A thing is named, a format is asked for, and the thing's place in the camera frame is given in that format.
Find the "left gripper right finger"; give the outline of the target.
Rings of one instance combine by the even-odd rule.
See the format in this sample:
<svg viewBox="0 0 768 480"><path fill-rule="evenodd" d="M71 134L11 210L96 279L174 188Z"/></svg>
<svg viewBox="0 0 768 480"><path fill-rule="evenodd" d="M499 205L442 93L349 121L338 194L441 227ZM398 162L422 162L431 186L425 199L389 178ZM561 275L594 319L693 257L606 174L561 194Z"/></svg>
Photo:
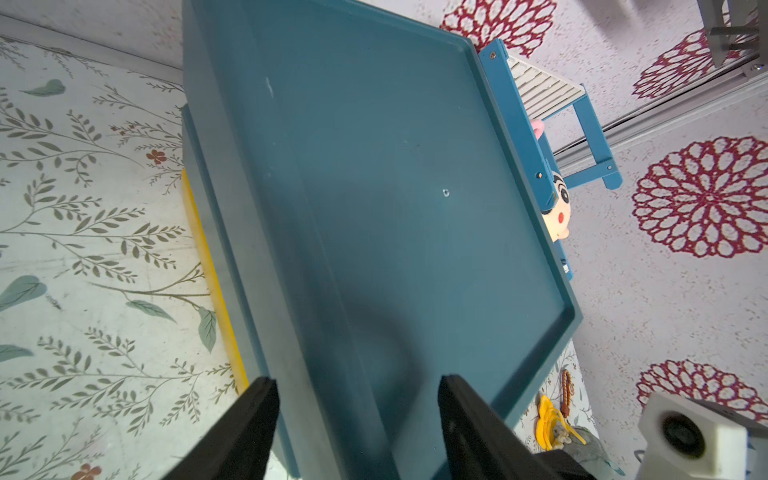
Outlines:
<svg viewBox="0 0 768 480"><path fill-rule="evenodd" d="M439 479L591 479L569 454L531 453L459 375L441 378L438 406L447 465Z"/></svg>

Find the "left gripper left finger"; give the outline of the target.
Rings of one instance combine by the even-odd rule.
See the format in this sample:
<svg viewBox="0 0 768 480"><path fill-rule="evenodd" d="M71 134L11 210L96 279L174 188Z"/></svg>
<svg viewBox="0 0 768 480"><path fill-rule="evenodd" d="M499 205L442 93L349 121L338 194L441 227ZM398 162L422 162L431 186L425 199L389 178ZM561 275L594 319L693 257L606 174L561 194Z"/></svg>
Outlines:
<svg viewBox="0 0 768 480"><path fill-rule="evenodd" d="M279 412L277 382L257 378L164 479L263 479Z"/></svg>

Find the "teal three-drawer cabinet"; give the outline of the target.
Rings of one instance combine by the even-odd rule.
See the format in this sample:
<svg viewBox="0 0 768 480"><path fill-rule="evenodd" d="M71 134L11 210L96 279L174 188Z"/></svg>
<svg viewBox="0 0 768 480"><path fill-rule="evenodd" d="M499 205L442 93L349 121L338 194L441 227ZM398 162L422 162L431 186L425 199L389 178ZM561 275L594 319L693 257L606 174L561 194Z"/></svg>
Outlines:
<svg viewBox="0 0 768 480"><path fill-rule="evenodd" d="M580 323L473 45L357 1L187 1L186 154L304 479L447 476L463 377L515 426Z"/></svg>

